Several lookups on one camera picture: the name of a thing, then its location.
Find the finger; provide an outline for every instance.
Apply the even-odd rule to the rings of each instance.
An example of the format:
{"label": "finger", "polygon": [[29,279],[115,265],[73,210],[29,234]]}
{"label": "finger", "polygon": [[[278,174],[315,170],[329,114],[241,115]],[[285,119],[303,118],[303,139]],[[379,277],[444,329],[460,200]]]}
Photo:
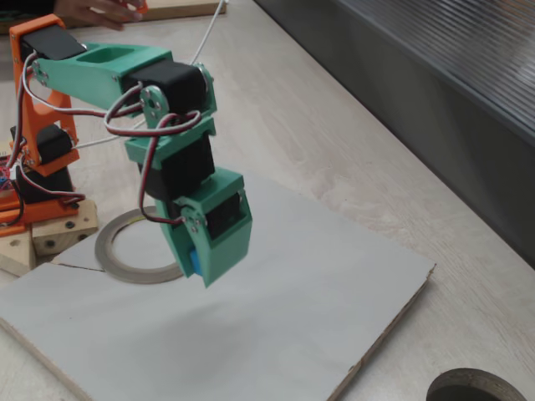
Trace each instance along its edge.
{"label": "finger", "polygon": [[98,25],[100,27],[106,27],[115,31],[122,31],[124,29],[122,23],[113,21],[112,19],[107,18],[105,15],[98,14],[89,8],[79,9],[74,17],[79,18],[87,23]]}
{"label": "finger", "polygon": [[96,8],[111,15],[115,15],[116,17],[126,18],[127,21],[141,20],[141,14],[130,10],[127,7],[123,7],[112,0],[88,0],[86,4],[89,7]]}

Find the hole in table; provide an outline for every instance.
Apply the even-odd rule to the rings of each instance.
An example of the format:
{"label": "hole in table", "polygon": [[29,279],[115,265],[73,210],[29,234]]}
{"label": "hole in table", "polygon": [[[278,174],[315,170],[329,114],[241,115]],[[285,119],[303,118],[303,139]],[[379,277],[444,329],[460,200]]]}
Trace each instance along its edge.
{"label": "hole in table", "polygon": [[441,374],[429,387],[427,401],[527,401],[510,383],[477,369]]}

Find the orange bracket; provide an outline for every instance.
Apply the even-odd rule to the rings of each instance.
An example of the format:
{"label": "orange bracket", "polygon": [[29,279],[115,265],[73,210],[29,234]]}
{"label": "orange bracket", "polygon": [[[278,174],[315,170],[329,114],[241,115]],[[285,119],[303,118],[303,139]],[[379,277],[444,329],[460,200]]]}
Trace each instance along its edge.
{"label": "orange bracket", "polygon": [[[53,14],[50,14],[46,17],[41,17],[32,21],[28,21],[27,23],[22,23],[16,27],[12,27],[9,30],[9,34],[11,36],[11,49],[13,53],[13,72],[17,91],[18,81],[23,73],[24,65],[24,62],[21,58],[21,37],[27,33],[31,33],[51,25],[59,25],[62,28],[65,28],[61,19]],[[70,96],[54,90],[48,97],[48,102],[54,106],[62,108],[71,107]],[[40,175],[44,176],[51,175],[79,159],[78,151],[71,150],[68,154],[63,155],[56,160],[47,163],[46,165],[41,164],[37,149],[38,132],[41,129],[55,123],[59,123],[60,127],[69,134],[73,144],[76,145],[78,143],[76,128],[74,126],[74,117],[72,115],[59,113],[53,109],[50,109],[44,104],[34,104],[32,98],[28,94],[24,94],[22,134],[28,143],[23,147],[23,151],[27,152],[25,159],[28,162],[28,165],[31,166],[33,170],[36,170]]]}

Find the blue part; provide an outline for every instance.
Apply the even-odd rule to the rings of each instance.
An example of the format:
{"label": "blue part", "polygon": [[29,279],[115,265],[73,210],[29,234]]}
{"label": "blue part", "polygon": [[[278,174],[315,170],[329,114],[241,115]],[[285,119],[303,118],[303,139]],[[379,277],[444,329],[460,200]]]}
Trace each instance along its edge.
{"label": "blue part", "polygon": [[197,255],[197,249],[193,248],[190,251],[191,263],[193,264],[193,271],[202,277],[201,264],[199,263],[199,255]]}

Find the wooden block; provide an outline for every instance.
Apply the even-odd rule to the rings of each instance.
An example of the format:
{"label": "wooden block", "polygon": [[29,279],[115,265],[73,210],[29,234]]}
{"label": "wooden block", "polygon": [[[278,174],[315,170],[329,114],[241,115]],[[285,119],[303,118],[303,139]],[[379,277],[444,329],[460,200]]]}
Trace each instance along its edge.
{"label": "wooden block", "polygon": [[[149,11],[143,16],[144,21],[156,21],[170,18],[197,17],[201,15],[212,15],[217,8],[218,0],[147,0]],[[227,10],[225,4],[221,10]],[[73,19],[62,18],[67,28],[88,27],[90,24]],[[27,20],[1,21],[0,34],[7,35],[9,28]]]}
{"label": "wooden block", "polygon": [[65,251],[97,231],[99,220],[94,202],[84,200],[79,205],[77,216],[33,223],[33,246],[37,256]]}
{"label": "wooden block", "polygon": [[0,237],[0,268],[19,277],[35,268],[30,230],[14,236]]}

